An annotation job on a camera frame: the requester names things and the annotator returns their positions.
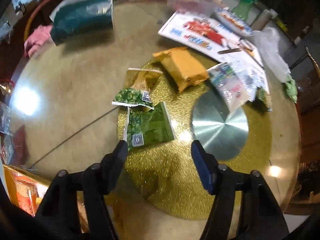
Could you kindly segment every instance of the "round table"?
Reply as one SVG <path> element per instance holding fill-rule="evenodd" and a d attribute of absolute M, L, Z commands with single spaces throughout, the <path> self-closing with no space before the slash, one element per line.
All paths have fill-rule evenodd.
<path fill-rule="evenodd" d="M 123 87 L 126 70 L 139 68 L 152 53 L 179 46 L 157 34 L 172 11 L 162 2 L 114 6 L 114 30 L 78 36 L 29 60 L 16 84 L 28 115 L 14 116 L 12 131 L 25 125 L 26 167 L 52 179 L 61 169 L 83 171 L 117 144 L 118 109 L 111 101 Z M 284 211 L 300 159 L 300 130 L 294 103 L 266 68 L 273 111 L 272 146 L 264 178 Z M 114 206 L 117 230 L 127 239 L 199 239 L 205 220 L 170 216 L 136 193 L 127 174 L 118 184 Z M 229 235 L 234 234 L 234 216 Z"/>

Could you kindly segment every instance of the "dark teal package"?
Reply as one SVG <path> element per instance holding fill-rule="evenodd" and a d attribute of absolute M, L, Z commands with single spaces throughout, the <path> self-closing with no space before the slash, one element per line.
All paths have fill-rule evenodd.
<path fill-rule="evenodd" d="M 50 32 L 56 45 L 68 37 L 112 28 L 112 0 L 83 0 L 65 5 L 56 13 Z"/>

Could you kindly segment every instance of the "silver circular plate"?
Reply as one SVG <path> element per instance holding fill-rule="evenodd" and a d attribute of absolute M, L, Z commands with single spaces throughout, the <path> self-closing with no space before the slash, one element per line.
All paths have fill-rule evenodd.
<path fill-rule="evenodd" d="M 218 91 L 210 90 L 193 107 L 191 130 L 207 153 L 217 160 L 229 160 L 243 148 L 249 127 L 241 107 L 230 114 Z"/>

